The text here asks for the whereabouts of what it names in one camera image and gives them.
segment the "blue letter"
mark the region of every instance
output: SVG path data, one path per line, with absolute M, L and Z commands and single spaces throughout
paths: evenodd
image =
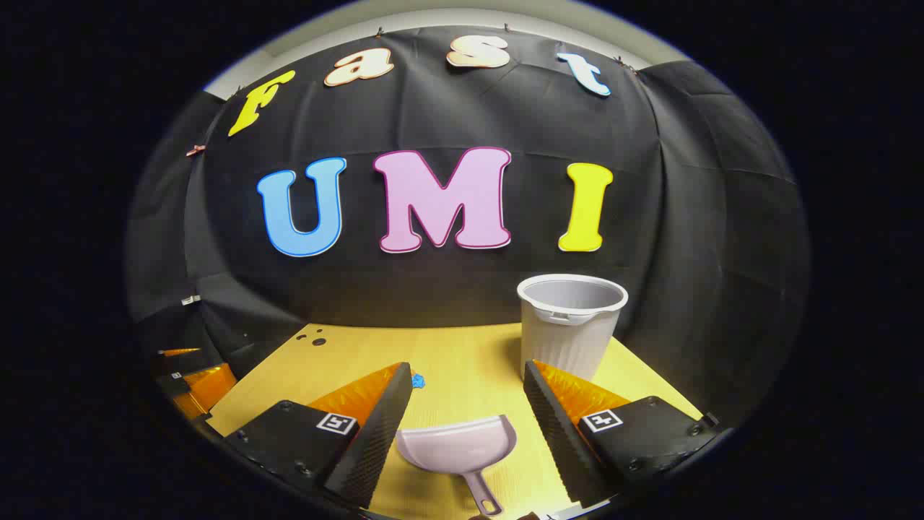
M 305 175 L 314 180 L 318 200 L 318 227 L 308 233 L 295 229 L 288 188 L 295 182 L 295 172 L 286 169 L 271 173 L 257 183 L 263 196 L 263 216 L 270 243 L 289 256 L 314 256 L 330 249 L 340 238 L 340 187 L 338 175 L 347 168 L 341 157 L 321 159 L 305 168 Z
M 588 63 L 586 59 L 567 53 L 558 53 L 558 59 L 564 59 L 564 61 L 568 62 L 571 73 L 575 75 L 578 83 L 584 85 L 584 88 L 599 95 L 610 95 L 610 87 L 600 83 L 594 77 L 594 74 L 600 74 L 600 70 Z

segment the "yellow letter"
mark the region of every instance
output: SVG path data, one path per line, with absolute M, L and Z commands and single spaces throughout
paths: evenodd
M 449 46 L 453 50 L 446 61 L 455 67 L 498 68 L 510 62 L 510 55 L 501 50 L 507 42 L 496 36 L 462 36 Z
M 276 91 L 279 90 L 279 83 L 285 83 L 292 78 L 295 78 L 295 70 L 289 70 L 282 76 L 273 78 L 250 91 L 250 93 L 247 94 L 247 101 L 244 103 L 244 108 L 241 108 L 240 115 L 237 116 L 237 122 L 231 127 L 231 130 L 228 131 L 228 137 L 252 125 L 260 116 L 260 114 L 257 114 L 257 106 L 266 107 L 273 100 Z
M 613 172 L 590 163 L 575 163 L 568 166 L 568 177 L 575 183 L 575 198 L 568 231 L 558 239 L 558 248 L 569 252 L 597 251 L 603 244 L 598 232 L 603 192 L 613 182 Z
M 336 68 L 324 78 L 324 84 L 328 87 L 335 87 L 356 79 L 378 78 L 395 68 L 394 65 L 388 63 L 391 55 L 392 52 L 388 49 L 369 49 L 349 55 L 334 63 Z

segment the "white bucket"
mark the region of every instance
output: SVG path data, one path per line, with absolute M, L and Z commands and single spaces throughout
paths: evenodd
M 605 279 L 543 275 L 517 286 L 523 321 L 520 376 L 530 359 L 586 380 L 600 367 L 629 295 Z

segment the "dustpan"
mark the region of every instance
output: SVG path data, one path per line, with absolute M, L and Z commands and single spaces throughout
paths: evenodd
M 504 510 L 481 472 L 499 463 L 517 446 L 517 432 L 506 415 L 442 427 L 398 430 L 396 438 L 398 451 L 416 467 L 461 475 L 481 514 L 493 516 Z

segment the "letter m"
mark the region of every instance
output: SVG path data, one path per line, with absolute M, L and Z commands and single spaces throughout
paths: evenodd
M 408 253 L 420 248 L 423 239 L 411 228 L 411 212 L 433 245 L 443 247 L 463 207 L 462 230 L 456 234 L 458 245 L 492 249 L 510 243 L 501 194 L 504 168 L 510 160 L 510 152 L 502 148 L 471 148 L 462 154 L 449 182 L 441 186 L 419 153 L 380 155 L 374 165 L 385 176 L 388 216 L 388 233 L 380 241 L 382 250 Z

